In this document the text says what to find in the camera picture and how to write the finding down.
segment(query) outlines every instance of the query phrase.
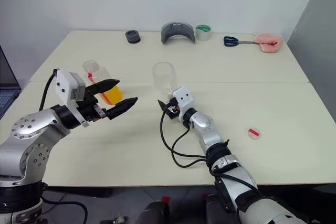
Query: pink object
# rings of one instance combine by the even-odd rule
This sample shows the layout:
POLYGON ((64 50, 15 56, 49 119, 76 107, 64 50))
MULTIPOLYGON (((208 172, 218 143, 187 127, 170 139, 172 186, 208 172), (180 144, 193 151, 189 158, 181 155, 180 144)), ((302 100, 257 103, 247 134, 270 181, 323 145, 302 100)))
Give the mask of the pink object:
POLYGON ((282 37, 273 34, 259 34, 254 38, 263 52, 276 52, 282 45, 282 37))

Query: table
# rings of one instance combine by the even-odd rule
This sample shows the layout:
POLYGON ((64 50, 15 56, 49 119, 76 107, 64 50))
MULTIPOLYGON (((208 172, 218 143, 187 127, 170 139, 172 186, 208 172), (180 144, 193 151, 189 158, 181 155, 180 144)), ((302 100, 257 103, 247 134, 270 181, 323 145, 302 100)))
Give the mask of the table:
MULTIPOLYGON (((180 82, 308 82, 286 43, 276 54, 258 45, 224 47, 224 34, 193 44, 188 39, 161 43, 158 32, 140 32, 141 41, 127 42, 123 31, 72 31, 30 79, 46 81, 54 68, 76 72, 86 78, 82 63, 95 60, 114 79, 152 82, 152 67, 168 61, 180 82)), ((252 34, 230 34, 253 40, 252 34)))
MULTIPOLYGON (((0 123, 0 143, 22 115, 37 111, 45 81, 33 81, 0 123)), ((45 108, 60 102, 50 86, 45 108)), ((188 83, 196 108, 210 115, 230 150, 260 185, 335 183, 336 125, 309 83, 188 83), (250 127, 261 138, 247 135, 250 127)), ((161 110, 152 82, 121 82, 137 104, 109 121, 78 127, 51 151, 44 177, 49 186, 213 185, 204 164, 177 167, 159 134, 161 110)), ((170 145, 185 129, 163 124, 170 145)), ((202 154, 194 133, 176 149, 202 154)))

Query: floor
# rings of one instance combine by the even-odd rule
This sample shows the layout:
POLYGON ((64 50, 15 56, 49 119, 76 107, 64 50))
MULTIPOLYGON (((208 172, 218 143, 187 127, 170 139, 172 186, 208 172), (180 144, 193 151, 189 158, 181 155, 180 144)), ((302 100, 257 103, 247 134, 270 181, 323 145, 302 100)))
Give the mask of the floor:
MULTIPOLYGON (((101 220, 111 220, 118 216, 127 216, 127 224, 134 224, 145 207, 153 201, 160 200, 162 196, 171 197, 171 212, 177 214, 181 208, 192 208, 197 214, 198 209, 202 207, 202 195, 213 193, 214 186, 128 187, 114 189, 109 198, 67 194, 62 201, 78 201, 85 204, 88 208, 87 224, 99 224, 101 220)), ((43 196, 48 200, 59 201, 64 194, 46 191, 43 196)), ((44 204, 43 212, 50 207, 52 205, 44 204)), ((49 224, 82 224, 84 214, 78 206, 60 205, 42 217, 48 219, 49 224)))

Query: clear plastic cup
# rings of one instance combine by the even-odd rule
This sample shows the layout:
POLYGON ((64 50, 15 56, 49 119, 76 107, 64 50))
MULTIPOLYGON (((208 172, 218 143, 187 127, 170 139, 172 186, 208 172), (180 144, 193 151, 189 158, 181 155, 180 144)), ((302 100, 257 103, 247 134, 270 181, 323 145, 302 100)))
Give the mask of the clear plastic cup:
POLYGON ((166 99, 173 97, 177 89, 177 77, 174 66, 169 62, 159 62, 152 68, 154 86, 166 99))

